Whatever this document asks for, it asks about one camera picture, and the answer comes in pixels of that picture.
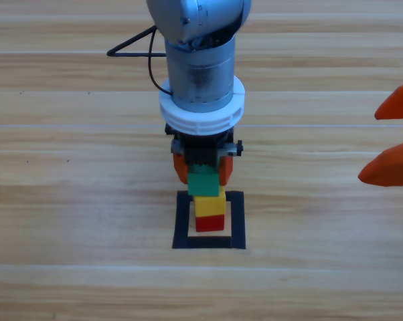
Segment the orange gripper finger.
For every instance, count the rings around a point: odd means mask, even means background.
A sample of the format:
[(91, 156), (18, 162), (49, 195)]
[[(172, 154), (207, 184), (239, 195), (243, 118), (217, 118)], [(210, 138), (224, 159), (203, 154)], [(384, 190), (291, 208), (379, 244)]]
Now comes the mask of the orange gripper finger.
[(403, 119), (403, 84), (398, 86), (378, 107), (376, 120)]
[(185, 157), (181, 154), (173, 154), (173, 165), (179, 180), (182, 183), (187, 183), (188, 166)]
[(218, 169), (221, 186), (226, 186), (228, 184), (233, 169), (234, 169), (234, 157), (221, 156)]
[(361, 170), (358, 179), (369, 185), (403, 187), (403, 143), (380, 153)]

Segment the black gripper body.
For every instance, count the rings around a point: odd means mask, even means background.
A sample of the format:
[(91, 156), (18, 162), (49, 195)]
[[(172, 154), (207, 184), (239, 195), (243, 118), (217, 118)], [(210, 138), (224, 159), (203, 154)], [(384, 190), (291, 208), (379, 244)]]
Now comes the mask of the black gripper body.
[(171, 153), (182, 156), (188, 166), (216, 167), (221, 156), (241, 156), (244, 150), (241, 140), (234, 142), (234, 127), (213, 135), (196, 136), (166, 124), (165, 133), (173, 135)]

